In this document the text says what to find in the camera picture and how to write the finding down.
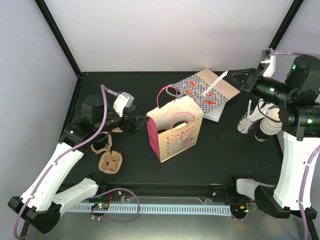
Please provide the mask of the cream pink Cakes paper bag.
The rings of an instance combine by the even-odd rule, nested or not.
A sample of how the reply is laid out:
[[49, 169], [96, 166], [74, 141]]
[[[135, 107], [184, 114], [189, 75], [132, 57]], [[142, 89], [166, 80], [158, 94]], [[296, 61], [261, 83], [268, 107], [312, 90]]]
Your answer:
[[197, 143], [204, 112], [191, 97], [175, 96], [146, 116], [150, 146], [163, 163]]

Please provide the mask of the light blue paper bag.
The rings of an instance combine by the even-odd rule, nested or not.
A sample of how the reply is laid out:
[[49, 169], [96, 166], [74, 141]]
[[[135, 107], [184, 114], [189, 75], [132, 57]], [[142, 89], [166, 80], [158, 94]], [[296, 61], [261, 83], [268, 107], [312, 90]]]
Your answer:
[[218, 123], [221, 118], [221, 115], [223, 113], [224, 108], [225, 108], [225, 103], [217, 106], [216, 108], [214, 108], [210, 112], [205, 113], [203, 115], [203, 117], [207, 120]]

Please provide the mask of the white straw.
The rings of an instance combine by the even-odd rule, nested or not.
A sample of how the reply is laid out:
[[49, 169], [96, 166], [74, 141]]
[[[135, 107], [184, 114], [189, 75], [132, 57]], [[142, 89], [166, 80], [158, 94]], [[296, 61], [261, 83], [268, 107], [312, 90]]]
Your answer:
[[226, 77], [228, 71], [223, 72], [203, 93], [202, 95], [205, 97], [208, 92], [211, 91], [214, 86], [216, 86], [224, 77]]

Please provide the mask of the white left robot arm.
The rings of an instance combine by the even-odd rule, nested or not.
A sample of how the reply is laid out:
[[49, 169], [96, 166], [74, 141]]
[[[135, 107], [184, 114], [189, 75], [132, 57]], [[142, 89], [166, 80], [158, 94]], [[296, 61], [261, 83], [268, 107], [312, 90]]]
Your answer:
[[91, 178], [58, 193], [58, 189], [74, 165], [88, 148], [102, 151], [111, 146], [111, 132], [137, 133], [149, 117], [134, 115], [133, 97], [117, 93], [113, 103], [101, 94], [89, 95], [81, 104], [80, 114], [68, 125], [55, 151], [33, 184], [21, 195], [13, 196], [8, 206], [18, 217], [42, 234], [50, 232], [62, 215], [80, 202], [94, 197], [103, 199], [106, 185]]

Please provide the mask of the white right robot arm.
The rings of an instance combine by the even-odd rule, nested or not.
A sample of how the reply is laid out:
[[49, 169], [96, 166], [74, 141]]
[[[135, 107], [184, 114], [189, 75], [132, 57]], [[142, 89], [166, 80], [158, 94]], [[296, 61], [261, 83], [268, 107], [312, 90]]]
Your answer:
[[250, 178], [234, 178], [228, 198], [244, 196], [255, 201], [264, 213], [286, 219], [290, 215], [315, 218], [310, 190], [320, 152], [320, 59], [299, 54], [293, 60], [284, 82], [265, 76], [260, 69], [229, 70], [227, 78], [237, 89], [250, 93], [279, 108], [284, 153], [277, 185]]

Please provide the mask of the blue checkered bakery paper bag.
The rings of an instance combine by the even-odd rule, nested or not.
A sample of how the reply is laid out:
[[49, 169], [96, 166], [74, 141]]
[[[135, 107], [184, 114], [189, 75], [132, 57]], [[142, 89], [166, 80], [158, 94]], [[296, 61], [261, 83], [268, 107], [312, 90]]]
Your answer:
[[206, 68], [174, 83], [173, 86], [183, 96], [191, 97], [203, 113], [207, 114], [240, 93], [224, 79], [214, 84], [218, 78], [214, 72]]

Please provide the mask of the tall white paper cup stack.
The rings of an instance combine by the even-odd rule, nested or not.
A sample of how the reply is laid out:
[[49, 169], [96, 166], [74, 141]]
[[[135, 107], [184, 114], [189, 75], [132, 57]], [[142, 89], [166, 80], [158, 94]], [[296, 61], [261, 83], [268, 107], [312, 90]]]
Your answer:
[[282, 129], [282, 122], [277, 111], [270, 111], [260, 122], [259, 128], [267, 135], [276, 135]]

